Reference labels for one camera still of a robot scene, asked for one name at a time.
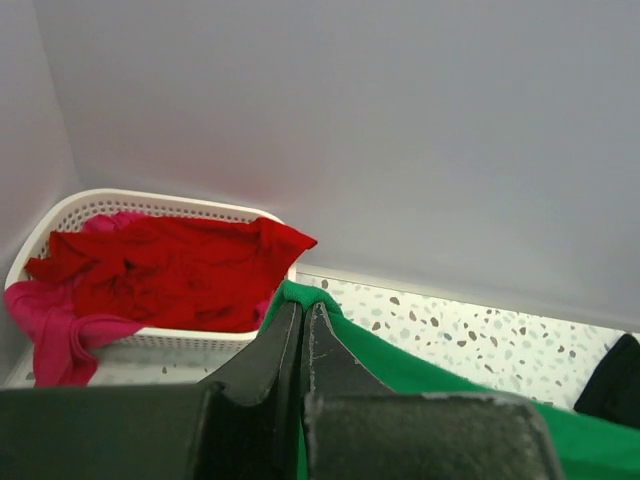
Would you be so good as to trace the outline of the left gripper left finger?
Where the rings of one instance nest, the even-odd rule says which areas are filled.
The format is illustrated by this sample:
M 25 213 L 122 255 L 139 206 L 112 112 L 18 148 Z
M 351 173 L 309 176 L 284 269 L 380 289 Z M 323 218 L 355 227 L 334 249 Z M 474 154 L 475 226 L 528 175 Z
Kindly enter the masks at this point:
M 193 384 L 9 389 L 5 479 L 293 479 L 301 307 Z

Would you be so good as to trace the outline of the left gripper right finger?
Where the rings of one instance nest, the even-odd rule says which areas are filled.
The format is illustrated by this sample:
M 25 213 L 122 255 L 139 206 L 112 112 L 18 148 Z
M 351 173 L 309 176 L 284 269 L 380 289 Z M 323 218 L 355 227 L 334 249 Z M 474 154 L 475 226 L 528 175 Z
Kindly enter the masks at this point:
M 517 397 L 401 394 L 307 313 L 304 430 L 312 479 L 562 479 L 542 417 Z

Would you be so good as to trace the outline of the green t-shirt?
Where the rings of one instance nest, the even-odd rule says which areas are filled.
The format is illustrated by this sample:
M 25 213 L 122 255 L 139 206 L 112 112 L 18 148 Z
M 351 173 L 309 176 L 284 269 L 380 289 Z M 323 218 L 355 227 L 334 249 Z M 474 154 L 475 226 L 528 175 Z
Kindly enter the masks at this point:
M 326 291 L 290 280 L 282 282 L 267 310 L 259 334 L 275 319 L 287 301 L 308 312 L 323 303 L 331 326 L 357 360 L 383 383 L 403 394 L 491 390 L 428 361 L 413 356 L 364 330 L 346 318 Z M 571 413 L 540 402 L 532 403 L 549 427 L 563 471 L 568 479 L 637 479 L 639 431 L 598 418 Z

